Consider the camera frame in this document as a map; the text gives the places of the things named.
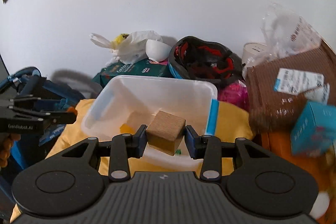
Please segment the wooden cube block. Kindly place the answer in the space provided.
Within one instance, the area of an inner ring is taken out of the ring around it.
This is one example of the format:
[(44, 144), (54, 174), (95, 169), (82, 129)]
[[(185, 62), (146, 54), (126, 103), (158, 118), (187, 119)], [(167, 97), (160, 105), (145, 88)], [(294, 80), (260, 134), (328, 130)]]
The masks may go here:
[(174, 156), (182, 141), (185, 126), (185, 119), (159, 111), (146, 129), (147, 142), (155, 149)]

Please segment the pink fluffy object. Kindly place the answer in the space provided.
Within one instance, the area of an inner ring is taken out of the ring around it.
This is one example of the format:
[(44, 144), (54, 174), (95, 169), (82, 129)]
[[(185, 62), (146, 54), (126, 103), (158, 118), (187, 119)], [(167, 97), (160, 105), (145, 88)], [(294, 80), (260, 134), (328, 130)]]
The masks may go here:
[(249, 98), (244, 82), (238, 80), (218, 91), (218, 100), (249, 111)]

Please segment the white round small object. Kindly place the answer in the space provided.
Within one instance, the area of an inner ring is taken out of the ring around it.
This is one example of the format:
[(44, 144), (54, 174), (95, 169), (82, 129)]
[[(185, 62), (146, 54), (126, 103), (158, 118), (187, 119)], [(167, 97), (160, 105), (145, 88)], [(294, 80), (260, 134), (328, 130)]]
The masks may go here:
[(328, 192), (320, 191), (310, 211), (310, 216), (314, 219), (320, 219), (327, 211), (330, 205)]

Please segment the yellow cloth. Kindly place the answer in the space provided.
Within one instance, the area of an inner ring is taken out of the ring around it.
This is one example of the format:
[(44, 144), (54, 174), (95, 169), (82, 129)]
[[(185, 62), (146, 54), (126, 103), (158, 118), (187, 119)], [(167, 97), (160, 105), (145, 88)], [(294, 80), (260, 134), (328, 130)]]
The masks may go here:
[[(58, 152), (82, 141), (88, 136), (81, 130), (81, 122), (85, 117), (87, 111), (90, 109), (94, 99), (81, 100), (77, 106), (77, 120), (74, 124), (67, 125), (60, 137), (52, 147), (47, 157), (51, 157)], [(253, 139), (249, 122), (249, 114), (245, 110), (232, 105), (230, 103), (221, 102), (219, 104), (217, 129), (215, 135), (224, 142), (233, 143), (236, 138)], [(144, 172), (173, 172), (172, 168), (164, 168), (146, 162), (142, 157), (141, 159), (129, 159), (129, 166), (131, 174), (136, 171)]]

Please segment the orange ball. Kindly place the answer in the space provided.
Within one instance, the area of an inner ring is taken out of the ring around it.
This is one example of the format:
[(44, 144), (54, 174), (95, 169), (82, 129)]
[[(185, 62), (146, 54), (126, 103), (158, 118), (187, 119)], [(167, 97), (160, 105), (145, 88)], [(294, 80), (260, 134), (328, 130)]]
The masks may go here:
[(71, 106), (67, 109), (67, 113), (74, 113), (75, 115), (77, 115), (77, 110), (73, 106)]

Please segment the translucent plastic storage bin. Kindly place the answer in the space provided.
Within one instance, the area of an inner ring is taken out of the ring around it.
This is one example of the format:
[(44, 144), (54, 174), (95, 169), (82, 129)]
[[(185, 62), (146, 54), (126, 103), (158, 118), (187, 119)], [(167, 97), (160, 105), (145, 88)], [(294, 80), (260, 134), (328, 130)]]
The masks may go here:
[(108, 141), (120, 134), (122, 125), (135, 131), (164, 111), (185, 119), (199, 135), (212, 135), (215, 122), (209, 121), (209, 113), (217, 96), (217, 88), (204, 81), (117, 76), (93, 102), (81, 129), (99, 141)]

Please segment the dark green package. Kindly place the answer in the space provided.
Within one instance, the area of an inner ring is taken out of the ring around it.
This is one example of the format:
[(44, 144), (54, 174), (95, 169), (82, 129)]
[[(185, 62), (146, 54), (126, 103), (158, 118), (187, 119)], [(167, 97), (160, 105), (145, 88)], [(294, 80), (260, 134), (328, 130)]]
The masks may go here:
[(104, 88), (107, 83), (117, 76), (150, 76), (150, 77), (165, 77), (172, 78), (167, 60), (162, 63), (156, 63), (149, 59), (141, 60), (134, 64), (123, 64), (122, 62), (114, 63), (106, 68), (103, 68), (92, 79)]

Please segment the black red helmet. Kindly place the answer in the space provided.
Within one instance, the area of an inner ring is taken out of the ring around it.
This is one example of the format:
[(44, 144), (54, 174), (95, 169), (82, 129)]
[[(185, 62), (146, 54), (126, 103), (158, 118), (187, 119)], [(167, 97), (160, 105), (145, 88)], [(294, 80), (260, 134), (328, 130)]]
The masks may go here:
[(224, 88), (242, 81), (242, 60), (226, 46), (186, 36), (171, 49), (170, 73), (177, 79), (206, 81)]

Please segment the brown cardboard box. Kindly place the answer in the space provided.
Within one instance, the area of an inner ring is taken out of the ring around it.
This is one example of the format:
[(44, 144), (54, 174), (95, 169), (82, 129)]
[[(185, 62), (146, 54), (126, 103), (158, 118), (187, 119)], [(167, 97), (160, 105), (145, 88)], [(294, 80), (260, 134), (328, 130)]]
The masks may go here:
[(306, 105), (304, 94), (274, 91), (281, 68), (321, 73), (330, 85), (328, 105), (335, 105), (335, 52), (322, 41), (319, 48), (257, 65), (247, 70), (249, 125), (253, 133), (290, 132)]

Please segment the white plastic bag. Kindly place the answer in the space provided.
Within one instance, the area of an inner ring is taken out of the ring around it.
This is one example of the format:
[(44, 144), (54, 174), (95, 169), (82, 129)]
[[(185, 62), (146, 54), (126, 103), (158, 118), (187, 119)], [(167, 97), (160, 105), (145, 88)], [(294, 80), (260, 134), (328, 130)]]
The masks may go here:
[(147, 58), (146, 43), (148, 40), (163, 42), (162, 37), (155, 31), (136, 31), (131, 34), (120, 34), (114, 40), (109, 41), (101, 35), (91, 33), (90, 41), (100, 48), (110, 50), (111, 57), (106, 67), (122, 62), (134, 64)]

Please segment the white cylinder cup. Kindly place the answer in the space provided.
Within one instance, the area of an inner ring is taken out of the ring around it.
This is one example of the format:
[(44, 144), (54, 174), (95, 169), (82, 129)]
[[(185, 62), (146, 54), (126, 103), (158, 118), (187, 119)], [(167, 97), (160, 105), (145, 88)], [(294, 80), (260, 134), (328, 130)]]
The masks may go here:
[(266, 51), (267, 45), (262, 43), (246, 43), (243, 47), (243, 55), (241, 58), (241, 63), (244, 65), (250, 57), (255, 57), (256, 55)]

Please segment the light blue carton box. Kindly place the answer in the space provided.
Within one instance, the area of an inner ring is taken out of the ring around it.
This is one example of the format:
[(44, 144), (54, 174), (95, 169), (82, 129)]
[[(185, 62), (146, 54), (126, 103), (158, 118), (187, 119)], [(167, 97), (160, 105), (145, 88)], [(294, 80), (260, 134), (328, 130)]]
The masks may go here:
[(290, 134), (291, 153), (318, 157), (335, 142), (335, 106), (308, 101)]

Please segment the orange box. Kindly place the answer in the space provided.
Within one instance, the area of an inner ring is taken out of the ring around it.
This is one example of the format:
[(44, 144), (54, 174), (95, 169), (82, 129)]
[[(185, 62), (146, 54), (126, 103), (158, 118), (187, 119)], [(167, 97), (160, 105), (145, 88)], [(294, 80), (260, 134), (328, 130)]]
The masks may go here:
[(309, 172), (316, 180), (319, 190), (326, 191), (330, 204), (318, 223), (335, 223), (335, 150), (329, 148), (318, 157), (292, 155), (290, 134), (271, 132), (261, 134), (262, 147)]

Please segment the clear crinkled plastic bag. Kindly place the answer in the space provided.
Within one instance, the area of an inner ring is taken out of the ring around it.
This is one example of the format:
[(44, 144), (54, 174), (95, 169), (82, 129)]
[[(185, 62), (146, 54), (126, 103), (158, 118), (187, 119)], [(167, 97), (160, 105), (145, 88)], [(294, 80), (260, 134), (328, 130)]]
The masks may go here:
[(249, 57), (246, 68), (314, 50), (322, 43), (321, 35), (303, 17), (276, 3), (268, 7), (261, 32), (266, 50)]

